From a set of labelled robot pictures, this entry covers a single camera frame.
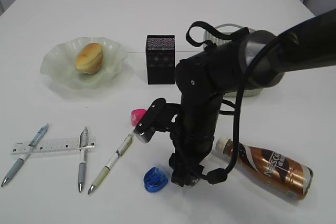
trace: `silver pen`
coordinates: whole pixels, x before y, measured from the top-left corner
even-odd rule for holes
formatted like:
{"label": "silver pen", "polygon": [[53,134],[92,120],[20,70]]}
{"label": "silver pen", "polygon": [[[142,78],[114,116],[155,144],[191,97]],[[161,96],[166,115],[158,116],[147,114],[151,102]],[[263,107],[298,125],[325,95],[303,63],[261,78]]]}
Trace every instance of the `silver pen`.
{"label": "silver pen", "polygon": [[43,126],[37,132],[37,134],[35,135],[35,137],[33,138],[33,140],[28,145],[29,146],[28,152],[25,153],[25,154],[22,154],[21,157],[17,159],[17,161],[14,163],[14,165],[11,167],[11,169],[7,173],[6,177],[2,181],[1,187],[7,185],[8,182],[13,179],[13,177],[15,176],[15,174],[17,173],[17,171],[20,170],[20,168],[23,165],[23,163],[25,162],[25,160],[30,156],[32,150],[35,148],[35,146],[37,145],[38,141],[40,141],[41,138],[46,134],[48,128],[49,128],[49,124],[46,124],[46,126]]}
{"label": "silver pen", "polygon": [[119,148],[115,151],[115,153],[112,155],[110,160],[107,162],[107,164],[104,166],[104,168],[101,170],[97,178],[93,181],[92,185],[89,188],[88,194],[92,193],[94,190],[97,189],[97,187],[102,183],[106,175],[110,172],[112,167],[116,164],[117,160],[124,155],[124,153],[127,151],[128,147],[133,143],[133,132],[129,134],[125,140],[122,142],[122,144],[119,146]]}
{"label": "silver pen", "polygon": [[[83,132],[80,134],[80,146],[85,147],[89,144],[89,131],[88,128],[84,128]],[[86,173],[86,160],[88,155],[88,150],[79,150],[80,151],[80,163],[78,169],[78,190],[82,192],[85,183],[85,173]]]}

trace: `bun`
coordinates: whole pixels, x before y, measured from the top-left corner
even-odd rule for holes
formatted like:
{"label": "bun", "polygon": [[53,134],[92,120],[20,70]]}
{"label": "bun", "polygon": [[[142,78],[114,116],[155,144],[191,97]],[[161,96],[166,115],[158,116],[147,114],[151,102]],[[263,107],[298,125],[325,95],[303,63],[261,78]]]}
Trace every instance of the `bun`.
{"label": "bun", "polygon": [[103,48],[99,43],[86,45],[76,58],[76,70],[93,74],[100,70],[103,61]]}

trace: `pink object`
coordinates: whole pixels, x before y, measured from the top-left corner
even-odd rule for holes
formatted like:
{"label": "pink object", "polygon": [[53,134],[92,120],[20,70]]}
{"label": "pink object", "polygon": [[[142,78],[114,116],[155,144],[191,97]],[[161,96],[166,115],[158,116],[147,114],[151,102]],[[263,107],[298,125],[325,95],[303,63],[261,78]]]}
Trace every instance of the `pink object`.
{"label": "pink object", "polygon": [[143,115],[145,115],[146,111],[147,110],[144,110],[144,109],[137,109],[137,110],[132,111],[131,113],[132,126],[136,126],[138,124],[138,122],[143,117]]}

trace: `coffee bottle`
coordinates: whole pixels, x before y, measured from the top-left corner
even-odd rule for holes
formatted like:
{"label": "coffee bottle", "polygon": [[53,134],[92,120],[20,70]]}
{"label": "coffee bottle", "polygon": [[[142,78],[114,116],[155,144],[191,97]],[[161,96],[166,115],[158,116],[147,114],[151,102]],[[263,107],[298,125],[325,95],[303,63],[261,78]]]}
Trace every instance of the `coffee bottle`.
{"label": "coffee bottle", "polygon": [[[220,137],[216,150],[221,155],[232,156],[233,141]],[[304,199],[311,184],[313,172],[305,165],[274,151],[239,143],[238,159],[246,170],[293,199]]]}

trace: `black strap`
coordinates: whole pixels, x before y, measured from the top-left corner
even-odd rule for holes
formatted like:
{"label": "black strap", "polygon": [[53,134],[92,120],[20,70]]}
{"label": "black strap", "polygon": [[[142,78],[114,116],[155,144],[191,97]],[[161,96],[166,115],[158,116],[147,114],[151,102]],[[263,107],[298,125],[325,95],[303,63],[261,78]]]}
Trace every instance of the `black strap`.
{"label": "black strap", "polygon": [[191,37],[190,37],[190,30],[193,27],[200,27],[203,28],[204,30],[206,30],[207,32],[209,32],[210,34],[212,34],[213,36],[215,36],[218,39],[222,39],[222,40],[232,40],[231,35],[228,34],[222,34],[220,31],[216,30],[215,27],[209,25],[206,22],[203,21],[196,21],[194,23],[192,23],[192,25],[189,27],[187,34],[185,36],[186,40],[194,47],[200,47],[203,44],[207,44],[208,46],[214,44],[211,40],[205,40],[203,42],[196,42],[194,41]]}

